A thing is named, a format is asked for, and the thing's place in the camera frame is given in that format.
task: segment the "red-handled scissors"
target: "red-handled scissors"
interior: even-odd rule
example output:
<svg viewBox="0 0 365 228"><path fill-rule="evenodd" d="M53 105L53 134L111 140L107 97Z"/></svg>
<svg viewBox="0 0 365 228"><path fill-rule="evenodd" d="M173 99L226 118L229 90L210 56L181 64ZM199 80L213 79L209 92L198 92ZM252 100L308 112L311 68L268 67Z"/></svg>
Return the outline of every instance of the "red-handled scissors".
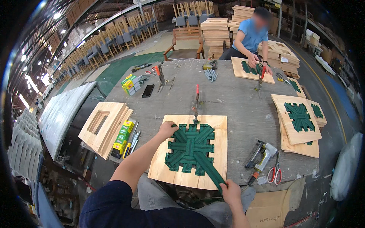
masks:
<svg viewBox="0 0 365 228"><path fill-rule="evenodd" d="M279 152L276 155L276 164L272 167L268 173L268 183L274 183L276 185L281 182L281 170L279 168Z"/></svg>

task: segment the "yellow floor line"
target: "yellow floor line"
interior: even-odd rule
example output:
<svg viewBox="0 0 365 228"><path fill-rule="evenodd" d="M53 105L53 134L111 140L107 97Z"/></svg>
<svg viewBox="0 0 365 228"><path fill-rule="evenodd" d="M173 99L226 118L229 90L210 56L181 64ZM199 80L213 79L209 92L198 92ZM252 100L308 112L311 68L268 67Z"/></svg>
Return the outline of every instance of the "yellow floor line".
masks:
<svg viewBox="0 0 365 228"><path fill-rule="evenodd" d="M343 128L343 125L342 125L342 121L341 121L341 117L340 117L340 114L338 113L337 111L337 108L336 108L336 105L335 103L333 102L332 100L332 97L330 95L330 93L328 92L327 88L324 86L322 80L319 78L319 76L316 74L316 72L314 72L313 68L308 64L308 62L292 47L290 46L287 42L283 41L284 43L286 43L286 45L288 45L293 51L295 51L295 53L297 53L299 55L299 57L309 66L309 68L313 71L313 73L317 76L318 80L321 82L321 84L323 85L324 87L324 90L327 92L327 95L329 96L332 104L333 104L333 107L335 108L335 111L337 113L337 116L338 116L338 119L340 120L340 124L341 124L341 128L342 128L342 133L343 133L343 137L345 139L345 144L347 144L347 139L346 139L346 135L345 135L345 130Z"/></svg>

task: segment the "gray table surface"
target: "gray table surface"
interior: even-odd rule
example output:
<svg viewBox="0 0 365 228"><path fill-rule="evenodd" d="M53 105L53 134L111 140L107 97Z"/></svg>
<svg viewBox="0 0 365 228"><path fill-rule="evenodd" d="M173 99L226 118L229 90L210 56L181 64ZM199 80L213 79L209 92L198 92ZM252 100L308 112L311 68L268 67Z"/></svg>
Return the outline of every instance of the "gray table surface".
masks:
<svg viewBox="0 0 365 228"><path fill-rule="evenodd" d="M200 86L200 100L203 101L199 115L226 115L228 130L227 179L239 185L245 185L253 174L253 169L246 169L245 164L256 148L257 140L268 142L281 151L280 126L277 110L271 94L296 96L291 85L277 81L273 68L275 84L262 83L259 92L254 88L256 80L234 76L232 62L218 60L219 74L216 81L210 82L204 75L202 65L207 60L178 60L164 62L162 65L165 79L170 82L157 93L158 76L152 76L133 96L128 96L120 82L131 74L132 67L123 75L112 89L105 102L126 102L134 110L131 118L139 120L137 131L141 131L137 148L150 140L157 132L164 115L192 115L196 84ZM134 73L140 76L148 68ZM173 87L169 90L171 79L175 77ZM146 85L154 84L151 97L142 98ZM271 159L260 174L266 176L275 164ZM295 153L281 152L280 168L282 181L291 181L311 175L313 170L319 172L318 159Z"/></svg>

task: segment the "gray pants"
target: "gray pants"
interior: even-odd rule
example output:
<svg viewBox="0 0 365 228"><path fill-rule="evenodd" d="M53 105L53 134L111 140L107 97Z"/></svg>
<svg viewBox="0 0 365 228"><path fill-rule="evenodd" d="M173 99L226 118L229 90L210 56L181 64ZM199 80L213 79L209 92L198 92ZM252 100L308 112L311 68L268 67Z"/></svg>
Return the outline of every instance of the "gray pants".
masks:
<svg viewBox="0 0 365 228"><path fill-rule="evenodd" d="M256 190L253 187L248 187L242 192L241 202L244 211L249 207L255 194ZM167 195L161 186L154 180L149 179L145 173L138 181L138 199L142 210L182 208ZM214 202L194 211L209 219L216 228L226 228L232 224L232 212L225 202Z"/></svg>

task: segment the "worker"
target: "worker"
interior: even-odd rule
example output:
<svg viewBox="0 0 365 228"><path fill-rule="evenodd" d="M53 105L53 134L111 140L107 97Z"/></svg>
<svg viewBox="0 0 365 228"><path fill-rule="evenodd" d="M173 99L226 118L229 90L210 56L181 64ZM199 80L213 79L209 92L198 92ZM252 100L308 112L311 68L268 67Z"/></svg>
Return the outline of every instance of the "worker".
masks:
<svg viewBox="0 0 365 228"><path fill-rule="evenodd" d="M114 171L109 182L87 198L80 214L80 227L250 227L245 211L255 196L255 189L240 187L227 180L221 183L225 202L214 202L197 210L183 209L144 173L159 145L179 127L164 122L158 133L130 154ZM138 187L141 209L131 208Z"/></svg>
<svg viewBox="0 0 365 228"><path fill-rule="evenodd" d="M266 66L266 72L272 74L268 63L268 26L272 15L264 7L256 7L252 17L239 24L233 45L225 51L219 59L231 60L231 57L249 60L249 66L256 68L256 61L261 61L258 55L258 45L262 45L262 64Z"/></svg>

